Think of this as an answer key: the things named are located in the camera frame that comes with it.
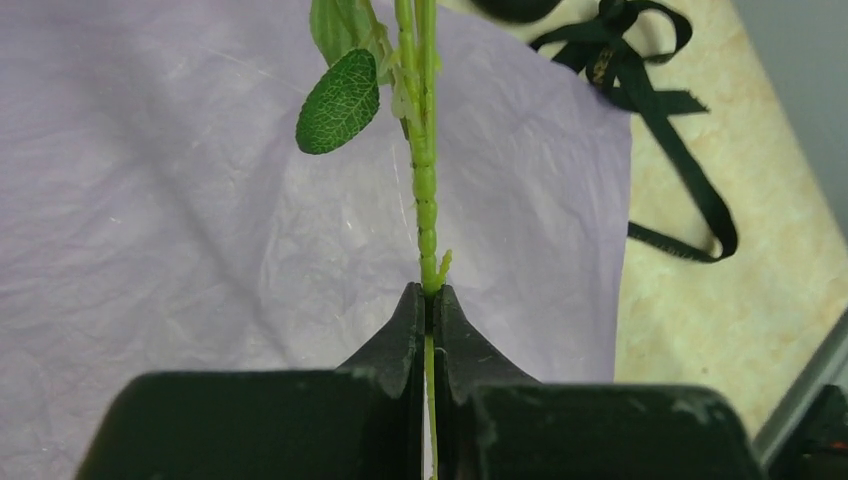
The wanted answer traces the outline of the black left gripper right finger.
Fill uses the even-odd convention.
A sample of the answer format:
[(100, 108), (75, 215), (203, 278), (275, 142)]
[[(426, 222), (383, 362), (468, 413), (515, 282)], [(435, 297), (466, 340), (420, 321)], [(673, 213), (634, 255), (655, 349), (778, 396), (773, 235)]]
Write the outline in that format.
[(735, 410), (694, 385), (544, 383), (433, 302), (439, 479), (762, 479)]

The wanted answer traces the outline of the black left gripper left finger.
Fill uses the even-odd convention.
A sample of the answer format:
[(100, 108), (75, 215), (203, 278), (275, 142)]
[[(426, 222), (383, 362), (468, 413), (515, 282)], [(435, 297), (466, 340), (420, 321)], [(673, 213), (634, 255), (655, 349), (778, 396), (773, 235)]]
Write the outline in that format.
[(419, 479), (425, 299), (328, 370), (167, 371), (111, 403), (81, 479)]

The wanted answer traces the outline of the purple wrapping paper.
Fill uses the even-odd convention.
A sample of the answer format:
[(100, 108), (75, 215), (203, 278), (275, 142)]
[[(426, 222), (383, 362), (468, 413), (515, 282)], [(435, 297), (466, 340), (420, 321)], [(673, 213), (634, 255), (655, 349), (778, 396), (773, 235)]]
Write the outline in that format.
[[(382, 108), (301, 153), (306, 1), (1, 5), (1, 475), (69, 479), (151, 370), (340, 364), (419, 277)], [(542, 381), (614, 376), (630, 121), (497, 26), (438, 13), (438, 242)]]

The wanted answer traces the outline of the pink and white flower bunch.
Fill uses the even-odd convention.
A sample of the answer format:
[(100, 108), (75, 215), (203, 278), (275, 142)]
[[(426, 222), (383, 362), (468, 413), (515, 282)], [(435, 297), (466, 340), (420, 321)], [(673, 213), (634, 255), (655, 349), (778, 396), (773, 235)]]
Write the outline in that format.
[(452, 253), (437, 255), (436, 3), (397, 1), (396, 44), (369, 1), (314, 1), (310, 33), (327, 70), (307, 94), (295, 127), (301, 152), (323, 155), (350, 142), (380, 108), (389, 85), (391, 111), (409, 145), (420, 283), (428, 301), (445, 285)]

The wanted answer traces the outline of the black ribbon with gold lettering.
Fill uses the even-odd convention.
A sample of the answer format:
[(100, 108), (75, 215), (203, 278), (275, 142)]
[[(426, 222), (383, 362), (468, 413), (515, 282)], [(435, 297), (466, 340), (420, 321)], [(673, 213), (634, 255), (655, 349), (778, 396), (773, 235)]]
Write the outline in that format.
[[(660, 13), (670, 21), (674, 33), (671, 51), (643, 56), (624, 38), (645, 12)], [(564, 46), (552, 57), (553, 62), (576, 74), (585, 74), (588, 83), (608, 103), (642, 118), (682, 180), (720, 251), (713, 253), (635, 222), (628, 223), (628, 237), (674, 257), (711, 264), (736, 253), (736, 226), (724, 199), (670, 121), (674, 115), (706, 113), (708, 108), (687, 90), (655, 89), (646, 70), (649, 65), (669, 62), (692, 36), (688, 18), (657, 1), (601, 1), (592, 19), (545, 32), (529, 46), (538, 51), (562, 42)]]

